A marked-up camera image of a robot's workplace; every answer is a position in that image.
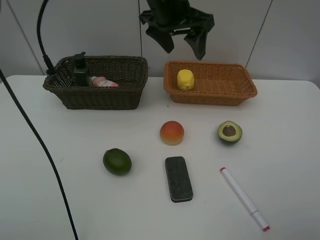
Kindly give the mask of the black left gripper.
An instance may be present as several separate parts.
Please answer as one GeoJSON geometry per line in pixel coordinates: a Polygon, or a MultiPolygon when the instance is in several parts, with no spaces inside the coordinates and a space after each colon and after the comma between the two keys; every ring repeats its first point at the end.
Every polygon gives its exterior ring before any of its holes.
{"type": "Polygon", "coordinates": [[[208,32],[215,25],[214,16],[190,6],[187,0],[148,0],[149,10],[139,15],[142,24],[148,24],[145,33],[154,39],[166,53],[174,49],[170,34],[187,34],[184,40],[197,60],[206,54],[208,32]]]}

